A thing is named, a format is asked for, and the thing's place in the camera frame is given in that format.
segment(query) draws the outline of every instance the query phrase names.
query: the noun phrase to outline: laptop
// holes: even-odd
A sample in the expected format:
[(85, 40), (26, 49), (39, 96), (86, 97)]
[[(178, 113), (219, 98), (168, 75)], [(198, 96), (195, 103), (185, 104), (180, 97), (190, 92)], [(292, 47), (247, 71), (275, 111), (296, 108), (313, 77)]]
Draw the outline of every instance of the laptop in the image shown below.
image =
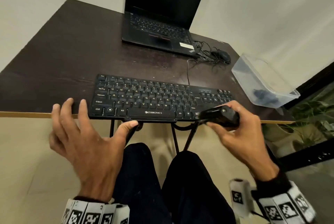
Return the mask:
[(125, 0), (122, 41), (198, 57), (189, 28), (201, 0)]

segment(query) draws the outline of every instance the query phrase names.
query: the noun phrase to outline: person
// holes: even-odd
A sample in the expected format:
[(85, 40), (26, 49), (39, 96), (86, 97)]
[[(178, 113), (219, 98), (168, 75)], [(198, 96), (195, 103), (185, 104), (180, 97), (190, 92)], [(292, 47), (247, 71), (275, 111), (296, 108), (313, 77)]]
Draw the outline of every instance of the person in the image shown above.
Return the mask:
[[(131, 223), (236, 223), (233, 210), (197, 154), (190, 151), (177, 154), (160, 188), (149, 148), (144, 143), (125, 146), (126, 135), (138, 125), (137, 121), (122, 123), (113, 137), (102, 138), (90, 122), (86, 101), (80, 102), (78, 125), (72, 118), (72, 104), (73, 99), (69, 98), (62, 107), (53, 106), (49, 144), (73, 165), (81, 182), (74, 200), (108, 204), (114, 198), (114, 202), (128, 205)], [(226, 105), (240, 114), (240, 126), (229, 132), (215, 123), (206, 125), (215, 131), (222, 145), (249, 168), (257, 184), (258, 201), (275, 199), (292, 190), (286, 175), (269, 157), (260, 118), (236, 101)], [(293, 217), (292, 213), (299, 214), (304, 222), (286, 223), (310, 223), (301, 217), (303, 211), (298, 210), (298, 205), (294, 208), (288, 203), (281, 210), (278, 204), (262, 203), (261, 209), (272, 223), (288, 220)], [(96, 218), (90, 216), (84, 223), (93, 224), (93, 220)]]

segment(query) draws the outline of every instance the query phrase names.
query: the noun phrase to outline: tabletop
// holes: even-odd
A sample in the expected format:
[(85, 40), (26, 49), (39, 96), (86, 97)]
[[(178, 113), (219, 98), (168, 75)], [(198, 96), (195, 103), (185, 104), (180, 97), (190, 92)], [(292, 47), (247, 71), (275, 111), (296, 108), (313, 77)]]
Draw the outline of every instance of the tabletop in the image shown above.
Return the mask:
[[(67, 0), (0, 73), (0, 116), (50, 117), (52, 105), (91, 101), (98, 73), (188, 84), (187, 57), (121, 41), (122, 13)], [(191, 34), (227, 51), (231, 64), (189, 61), (190, 85), (225, 89), (263, 123), (292, 123), (283, 108), (252, 104), (233, 77), (239, 55), (227, 43)]]

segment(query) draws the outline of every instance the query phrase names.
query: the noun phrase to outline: glass panel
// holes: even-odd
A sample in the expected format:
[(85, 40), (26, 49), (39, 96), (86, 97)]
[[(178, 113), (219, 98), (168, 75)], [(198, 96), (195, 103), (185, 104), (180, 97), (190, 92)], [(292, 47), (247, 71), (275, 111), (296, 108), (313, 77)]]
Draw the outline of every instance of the glass panel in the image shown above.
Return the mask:
[(334, 138), (334, 82), (289, 111), (295, 123), (262, 126), (267, 144), (278, 158)]
[(317, 213), (317, 223), (334, 220), (334, 160), (287, 172)]

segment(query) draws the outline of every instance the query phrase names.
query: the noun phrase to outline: space bar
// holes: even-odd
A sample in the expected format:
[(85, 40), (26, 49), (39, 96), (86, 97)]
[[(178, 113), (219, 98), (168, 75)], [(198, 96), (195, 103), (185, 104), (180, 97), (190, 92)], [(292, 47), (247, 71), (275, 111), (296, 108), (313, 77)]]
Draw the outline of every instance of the space bar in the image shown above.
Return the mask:
[(130, 119), (175, 119), (174, 111), (152, 110), (145, 108), (129, 108), (128, 117)]

